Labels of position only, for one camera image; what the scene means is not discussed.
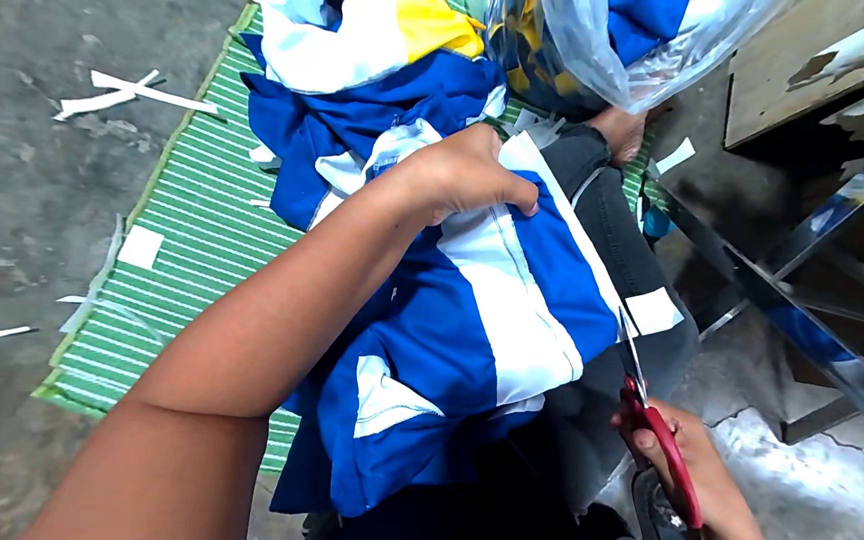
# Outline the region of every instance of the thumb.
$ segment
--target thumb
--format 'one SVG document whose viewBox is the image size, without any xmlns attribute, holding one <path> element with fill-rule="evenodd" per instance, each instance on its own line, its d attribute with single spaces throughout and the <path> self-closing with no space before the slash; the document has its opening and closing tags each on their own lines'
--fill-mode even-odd
<svg viewBox="0 0 864 540">
<path fill-rule="evenodd" d="M 659 446 L 659 438 L 650 429 L 637 429 L 631 435 L 631 440 L 635 445 L 635 449 L 639 451 L 646 460 L 649 460 L 658 475 L 661 477 L 662 484 L 666 488 L 674 489 L 675 485 L 672 482 L 672 474 L 669 472 L 669 464 L 666 461 L 666 453 Z"/>
<path fill-rule="evenodd" d="M 522 214 L 532 217 L 539 211 L 539 187 L 499 165 L 502 169 L 501 203 L 516 205 Z"/>
</svg>

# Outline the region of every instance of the clear plastic bag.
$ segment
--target clear plastic bag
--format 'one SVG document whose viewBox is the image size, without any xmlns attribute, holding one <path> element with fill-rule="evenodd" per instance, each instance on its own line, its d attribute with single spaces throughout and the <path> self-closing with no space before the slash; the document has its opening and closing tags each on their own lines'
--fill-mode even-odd
<svg viewBox="0 0 864 540">
<path fill-rule="evenodd" d="M 608 0 L 492 0 L 487 54 L 526 101 L 564 115 L 653 108 L 720 65 L 788 0 L 690 0 L 678 35 L 622 65 Z"/>
</svg>

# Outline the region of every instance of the hand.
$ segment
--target hand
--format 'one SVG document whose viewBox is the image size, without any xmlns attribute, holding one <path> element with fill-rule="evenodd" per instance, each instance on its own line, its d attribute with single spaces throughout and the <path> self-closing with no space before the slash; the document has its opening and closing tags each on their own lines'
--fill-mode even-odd
<svg viewBox="0 0 864 540">
<path fill-rule="evenodd" d="M 395 168 L 422 198 L 429 225 L 497 203 L 511 203 L 522 214 L 535 215 L 539 189 L 498 163 L 501 147 L 492 127 L 475 124 L 417 150 Z"/>
<path fill-rule="evenodd" d="M 722 462 L 702 420 L 690 412 L 654 398 L 649 399 L 649 407 L 658 409 L 669 431 L 675 435 L 708 529 L 726 540 L 761 540 L 762 532 L 752 510 Z M 638 453 L 654 465 L 669 502 L 679 514 L 683 513 L 683 499 L 672 481 L 666 455 L 659 446 L 659 440 L 648 429 L 631 432 L 624 414 L 625 411 L 622 410 L 612 414 L 609 423 L 618 429 L 633 455 Z"/>
</svg>

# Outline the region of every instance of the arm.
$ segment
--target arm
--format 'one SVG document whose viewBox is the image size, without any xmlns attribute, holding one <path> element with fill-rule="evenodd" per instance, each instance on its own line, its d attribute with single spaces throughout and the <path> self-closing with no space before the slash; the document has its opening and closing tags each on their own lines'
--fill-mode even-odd
<svg viewBox="0 0 864 540">
<path fill-rule="evenodd" d="M 244 537 L 268 416 L 446 216 L 538 190 L 485 125 L 423 148 L 186 327 L 85 443 L 27 538 Z"/>
</svg>

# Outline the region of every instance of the red scissors handle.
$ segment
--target red scissors handle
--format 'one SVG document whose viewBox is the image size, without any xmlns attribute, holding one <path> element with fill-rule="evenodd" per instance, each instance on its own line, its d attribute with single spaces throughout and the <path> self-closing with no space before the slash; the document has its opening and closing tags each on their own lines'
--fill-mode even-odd
<svg viewBox="0 0 864 540">
<path fill-rule="evenodd" d="M 658 447 L 662 448 L 665 454 L 672 482 L 675 483 L 676 490 L 685 501 L 686 515 L 679 517 L 690 529 L 702 529 L 699 497 L 695 494 L 695 486 L 692 485 L 686 461 L 682 459 L 679 445 L 676 444 L 675 435 L 669 429 L 666 419 L 654 406 L 642 406 L 642 402 L 637 398 L 636 382 L 630 376 L 625 377 L 625 388 L 622 388 L 619 394 L 628 408 L 632 430 L 649 430 L 658 439 Z"/>
</svg>

